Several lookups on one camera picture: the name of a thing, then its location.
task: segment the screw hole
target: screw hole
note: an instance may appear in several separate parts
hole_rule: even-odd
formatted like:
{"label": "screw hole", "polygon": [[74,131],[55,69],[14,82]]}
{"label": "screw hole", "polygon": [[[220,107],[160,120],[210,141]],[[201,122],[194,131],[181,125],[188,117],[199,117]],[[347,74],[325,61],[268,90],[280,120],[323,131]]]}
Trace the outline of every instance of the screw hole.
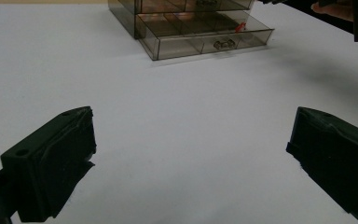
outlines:
{"label": "screw hole", "polygon": [[28,149],[21,149],[18,152],[16,152],[16,156],[25,156],[26,154],[28,154]]}

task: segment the finger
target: finger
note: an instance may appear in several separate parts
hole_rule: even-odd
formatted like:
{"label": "finger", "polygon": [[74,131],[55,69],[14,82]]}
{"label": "finger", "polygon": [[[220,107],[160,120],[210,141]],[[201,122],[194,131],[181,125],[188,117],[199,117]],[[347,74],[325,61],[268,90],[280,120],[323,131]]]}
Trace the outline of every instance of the finger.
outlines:
{"label": "finger", "polygon": [[340,18],[345,21],[353,21],[352,8],[339,4],[332,4],[325,7],[319,7],[319,3],[312,4],[312,10],[319,14],[327,14]]}

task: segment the acrylic storage box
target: acrylic storage box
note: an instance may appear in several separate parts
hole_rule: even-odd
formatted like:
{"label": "acrylic storage box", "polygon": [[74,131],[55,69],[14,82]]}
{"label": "acrylic storage box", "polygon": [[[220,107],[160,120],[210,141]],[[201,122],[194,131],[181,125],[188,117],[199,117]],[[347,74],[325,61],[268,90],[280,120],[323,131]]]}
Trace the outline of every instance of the acrylic storage box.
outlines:
{"label": "acrylic storage box", "polygon": [[109,0],[152,60],[266,45],[272,29],[244,10],[254,0]]}

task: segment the white table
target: white table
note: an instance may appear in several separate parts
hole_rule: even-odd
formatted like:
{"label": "white table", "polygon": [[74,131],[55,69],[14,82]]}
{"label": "white table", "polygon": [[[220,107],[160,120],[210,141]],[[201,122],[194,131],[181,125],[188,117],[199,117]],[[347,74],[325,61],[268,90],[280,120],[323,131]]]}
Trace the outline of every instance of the white table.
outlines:
{"label": "white table", "polygon": [[252,15],[266,48],[152,62],[106,5],[0,5],[0,155],[94,112],[96,166],[46,223],[358,223],[285,152],[298,106],[358,126],[358,43],[285,5]]}

